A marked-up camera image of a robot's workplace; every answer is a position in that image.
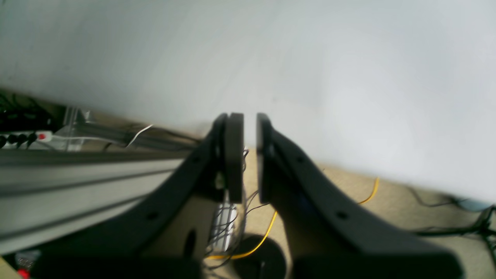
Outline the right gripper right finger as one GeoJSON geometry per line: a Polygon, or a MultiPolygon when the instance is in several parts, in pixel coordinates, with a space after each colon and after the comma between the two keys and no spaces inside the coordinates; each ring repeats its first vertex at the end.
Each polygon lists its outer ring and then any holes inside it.
{"type": "Polygon", "coordinates": [[[454,253],[358,205],[263,113],[257,159],[259,197],[283,221],[293,278],[463,278],[454,253]]]}

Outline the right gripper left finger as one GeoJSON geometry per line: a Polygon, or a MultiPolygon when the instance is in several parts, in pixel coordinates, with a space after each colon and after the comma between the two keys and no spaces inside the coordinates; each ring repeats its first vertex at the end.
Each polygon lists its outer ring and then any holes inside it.
{"type": "Polygon", "coordinates": [[[243,201],[243,114],[221,114],[204,141],[136,207],[42,245],[36,279],[200,279],[218,203],[243,201]]]}

